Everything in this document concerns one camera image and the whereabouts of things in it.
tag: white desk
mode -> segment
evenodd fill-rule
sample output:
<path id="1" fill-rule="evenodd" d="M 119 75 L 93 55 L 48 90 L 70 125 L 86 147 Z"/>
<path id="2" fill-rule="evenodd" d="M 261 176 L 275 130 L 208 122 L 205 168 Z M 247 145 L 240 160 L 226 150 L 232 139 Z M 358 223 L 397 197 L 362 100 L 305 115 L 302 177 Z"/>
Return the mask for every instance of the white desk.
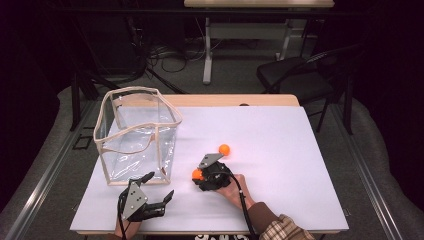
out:
<path id="1" fill-rule="evenodd" d="M 174 198 L 165 216 L 143 222 L 140 233 L 248 233 L 240 210 L 217 193 L 202 192 L 191 180 L 203 156 L 217 152 L 222 143 L 232 150 L 221 161 L 246 176 L 255 200 L 265 201 L 271 210 L 289 215 L 311 232 L 348 229 L 303 108 L 291 95 L 249 96 L 204 95 L 197 101 L 193 100 L 196 95 L 168 98 L 176 106 L 220 107 L 179 107 L 183 122 L 177 130 L 171 184 L 142 185 L 149 203 L 162 201 L 173 189 Z M 222 107 L 225 102 L 274 106 Z M 70 229 L 81 234 L 112 232 L 118 196 L 124 188 L 106 185 L 98 160 Z"/>
<path id="2" fill-rule="evenodd" d="M 333 0 L 185 0 L 186 7 L 193 8 L 331 8 Z M 211 83 L 212 52 L 211 38 L 220 39 L 283 39 L 280 53 L 276 54 L 277 60 L 282 60 L 287 52 L 292 31 L 291 20 L 285 23 L 269 24 L 213 24 L 206 18 L 205 24 L 205 68 L 203 83 Z"/>

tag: plaid shirt sleeve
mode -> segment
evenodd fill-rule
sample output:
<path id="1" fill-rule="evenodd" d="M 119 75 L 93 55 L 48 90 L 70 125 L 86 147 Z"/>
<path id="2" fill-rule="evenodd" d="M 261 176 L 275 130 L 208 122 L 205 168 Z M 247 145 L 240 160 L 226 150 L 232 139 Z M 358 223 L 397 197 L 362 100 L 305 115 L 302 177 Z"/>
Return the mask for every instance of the plaid shirt sleeve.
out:
<path id="1" fill-rule="evenodd" d="M 109 234 L 106 235 L 106 240 L 121 240 L 121 239 L 122 238 L 120 238 L 120 237 L 118 237 L 118 236 L 116 236 L 114 234 L 111 234 L 111 233 L 109 233 Z"/>
<path id="2" fill-rule="evenodd" d="M 315 239 L 308 231 L 297 226 L 293 220 L 281 214 L 278 221 L 273 221 L 261 234 L 261 240 L 304 240 Z"/>

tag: clear plastic bag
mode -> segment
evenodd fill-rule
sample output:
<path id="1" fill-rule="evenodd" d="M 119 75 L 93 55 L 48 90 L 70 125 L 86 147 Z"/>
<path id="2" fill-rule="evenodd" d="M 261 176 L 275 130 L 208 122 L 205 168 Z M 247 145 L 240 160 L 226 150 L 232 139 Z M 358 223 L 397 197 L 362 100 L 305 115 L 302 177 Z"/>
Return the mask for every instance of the clear plastic bag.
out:
<path id="1" fill-rule="evenodd" d="M 94 142 L 108 185 L 127 185 L 154 171 L 147 184 L 170 183 L 181 113 L 157 89 L 127 87 L 103 98 Z"/>

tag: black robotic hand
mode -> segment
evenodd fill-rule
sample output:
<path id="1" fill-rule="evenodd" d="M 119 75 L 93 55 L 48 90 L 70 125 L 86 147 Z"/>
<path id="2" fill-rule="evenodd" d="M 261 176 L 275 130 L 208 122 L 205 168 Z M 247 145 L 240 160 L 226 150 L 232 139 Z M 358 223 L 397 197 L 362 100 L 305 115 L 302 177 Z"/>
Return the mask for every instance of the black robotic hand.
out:
<path id="1" fill-rule="evenodd" d="M 121 216 L 122 219 L 130 222 L 141 222 L 165 215 L 166 204 L 171 201 L 174 190 L 168 193 L 163 202 L 148 204 L 147 196 L 140 189 L 141 183 L 146 183 L 153 176 L 154 172 L 150 172 L 140 179 L 129 181 L 128 187 L 119 196 L 118 217 Z"/>
<path id="2" fill-rule="evenodd" d="M 230 184 L 231 170 L 218 162 L 223 156 L 221 153 L 206 154 L 193 171 L 192 180 L 202 191 L 217 190 Z"/>

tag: orange sphere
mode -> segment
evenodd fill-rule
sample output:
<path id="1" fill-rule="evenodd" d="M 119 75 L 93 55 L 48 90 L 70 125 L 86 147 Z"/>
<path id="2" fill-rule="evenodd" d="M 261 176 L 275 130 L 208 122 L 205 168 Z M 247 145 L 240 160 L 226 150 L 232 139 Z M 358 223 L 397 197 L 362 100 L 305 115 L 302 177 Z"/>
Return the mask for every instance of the orange sphere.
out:
<path id="1" fill-rule="evenodd" d="M 219 146 L 219 152 L 224 156 L 230 155 L 230 146 L 228 146 L 227 144 L 222 144 L 221 146 Z"/>
<path id="2" fill-rule="evenodd" d="M 205 178 L 202 176 L 202 170 L 196 168 L 191 174 L 191 179 L 199 179 L 204 180 Z"/>

